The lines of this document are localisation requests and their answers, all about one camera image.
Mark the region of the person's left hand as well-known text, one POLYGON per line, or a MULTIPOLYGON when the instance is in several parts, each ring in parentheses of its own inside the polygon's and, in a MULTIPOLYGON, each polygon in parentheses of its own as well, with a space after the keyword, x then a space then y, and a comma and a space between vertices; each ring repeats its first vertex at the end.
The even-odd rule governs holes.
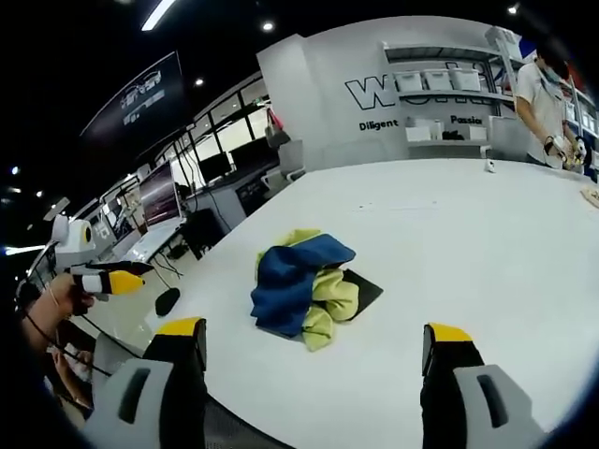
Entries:
POLYGON ((46 293, 61 319, 71 315, 83 315, 95 303, 95 297, 77 286, 74 277, 68 273, 57 275, 46 287, 46 293))

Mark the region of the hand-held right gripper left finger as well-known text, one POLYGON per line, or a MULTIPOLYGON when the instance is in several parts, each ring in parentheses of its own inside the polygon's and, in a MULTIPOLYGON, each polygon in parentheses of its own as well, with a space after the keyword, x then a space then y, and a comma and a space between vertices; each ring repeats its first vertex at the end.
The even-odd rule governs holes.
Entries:
POLYGON ((205 319, 162 325, 144 352, 100 334, 94 364, 94 408, 83 427, 91 447, 205 446, 205 319))

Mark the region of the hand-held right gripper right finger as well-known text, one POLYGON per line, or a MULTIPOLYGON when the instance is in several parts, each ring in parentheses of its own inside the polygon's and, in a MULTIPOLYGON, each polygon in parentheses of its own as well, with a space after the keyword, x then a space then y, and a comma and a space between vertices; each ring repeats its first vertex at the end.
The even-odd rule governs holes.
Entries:
POLYGON ((545 440, 530 397, 485 363, 462 329, 424 325, 421 372, 424 448, 537 448, 545 440))

